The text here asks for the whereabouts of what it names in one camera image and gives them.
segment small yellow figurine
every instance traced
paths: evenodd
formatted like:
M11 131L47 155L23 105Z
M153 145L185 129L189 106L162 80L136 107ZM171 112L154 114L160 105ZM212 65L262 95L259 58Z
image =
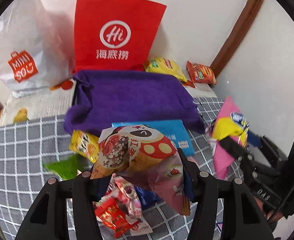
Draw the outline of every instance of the small yellow figurine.
M27 109L26 108L21 108L17 115L13 118L13 123L15 122L25 122L29 120L27 117Z

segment green snack bag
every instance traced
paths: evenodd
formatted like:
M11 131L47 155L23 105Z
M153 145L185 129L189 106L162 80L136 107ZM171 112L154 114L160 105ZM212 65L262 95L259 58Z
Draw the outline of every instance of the green snack bag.
M84 170L76 154L70 156L66 160L43 164L43 166L59 175L63 180L74 179L77 176L77 170Z

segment gray plaid blanket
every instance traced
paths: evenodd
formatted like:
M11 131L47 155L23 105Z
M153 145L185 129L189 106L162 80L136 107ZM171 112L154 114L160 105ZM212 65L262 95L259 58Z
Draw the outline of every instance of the gray plaid blanket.
M214 120L223 105L218 98L195 98L199 114L206 125ZM63 128L64 116L42 118L12 126L0 127L0 225L7 240L15 238L31 203L42 186L51 177L57 177L43 168L43 163L62 160L73 154L68 146L70 135ZM193 156L201 170L215 175L212 154L202 134L188 131ZM239 165L231 165L228 180L242 177ZM218 200L214 239L220 239L223 221L223 200ZM181 216L166 202L156 203L143 212L153 233L130 236L127 232L119 240L184 240L187 238L196 210ZM67 201L68 229L71 240L76 240L72 202ZM113 232L100 224L104 240L112 240Z

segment brown wooden trim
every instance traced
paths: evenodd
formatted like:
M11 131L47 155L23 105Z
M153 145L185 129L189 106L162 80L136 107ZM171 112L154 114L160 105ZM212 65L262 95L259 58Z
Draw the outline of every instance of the brown wooden trim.
M263 0L247 0L246 5L235 23L229 37L210 66L216 77L222 72L243 41L249 28L255 20L262 3Z

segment screw head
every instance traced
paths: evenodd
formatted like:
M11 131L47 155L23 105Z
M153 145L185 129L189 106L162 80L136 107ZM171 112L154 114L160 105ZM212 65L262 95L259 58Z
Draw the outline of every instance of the screw head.
M201 177L203 177L203 178L206 178L206 177L209 176L209 173L208 173L207 171L201 171L201 172L199 173L199 175L200 175Z
M84 178L88 178L90 176L90 171L84 171L81 176L83 176Z
M50 178L50 179L48 179L48 184L54 184L54 183L56 183L56 178Z
M236 179L234 179L234 182L238 185L241 185L243 183L243 180L240 178L236 178Z

